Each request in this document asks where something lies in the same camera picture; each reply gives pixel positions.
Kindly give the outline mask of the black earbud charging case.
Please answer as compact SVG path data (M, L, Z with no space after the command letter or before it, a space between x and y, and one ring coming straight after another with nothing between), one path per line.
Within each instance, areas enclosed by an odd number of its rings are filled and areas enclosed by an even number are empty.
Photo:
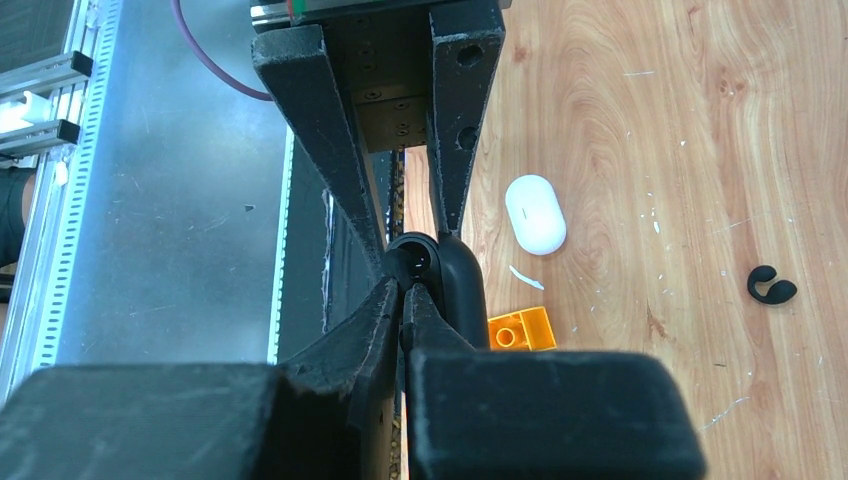
M490 348L482 271L459 237L404 233L389 243L383 269L404 290L423 285L441 317L465 341L480 350Z

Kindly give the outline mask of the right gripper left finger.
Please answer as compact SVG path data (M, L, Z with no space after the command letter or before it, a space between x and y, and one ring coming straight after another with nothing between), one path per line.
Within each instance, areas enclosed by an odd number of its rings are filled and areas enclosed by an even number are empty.
M5 479L384 479L399 287L276 365L42 369L1 411Z

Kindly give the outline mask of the white earbud charging case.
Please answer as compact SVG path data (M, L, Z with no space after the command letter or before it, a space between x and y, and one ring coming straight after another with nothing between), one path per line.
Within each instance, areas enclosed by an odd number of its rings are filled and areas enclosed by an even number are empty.
M514 236L524 251L544 256L564 244L565 216L546 178L535 174L516 178L507 188L504 200Z

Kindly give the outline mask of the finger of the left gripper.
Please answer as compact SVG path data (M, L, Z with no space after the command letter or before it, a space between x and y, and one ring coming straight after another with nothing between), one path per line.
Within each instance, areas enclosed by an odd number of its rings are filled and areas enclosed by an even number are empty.
M429 10L427 153L439 237L459 237L506 28L497 1L453 1Z
M252 62L359 241L369 273L379 275L386 246L370 161L342 99L319 25L257 35Z

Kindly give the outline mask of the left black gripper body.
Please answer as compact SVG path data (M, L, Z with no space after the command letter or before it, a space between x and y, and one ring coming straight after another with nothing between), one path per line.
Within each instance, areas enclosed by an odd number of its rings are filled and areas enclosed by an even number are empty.
M429 10L453 1L253 1L258 33L301 25L324 32L342 99L370 152L427 143Z

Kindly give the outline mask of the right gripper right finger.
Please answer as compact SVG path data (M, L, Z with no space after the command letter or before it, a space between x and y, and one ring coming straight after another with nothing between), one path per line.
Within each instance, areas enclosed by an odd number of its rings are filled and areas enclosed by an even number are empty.
M405 295L414 479L701 479L678 386L631 352L477 350L425 287Z

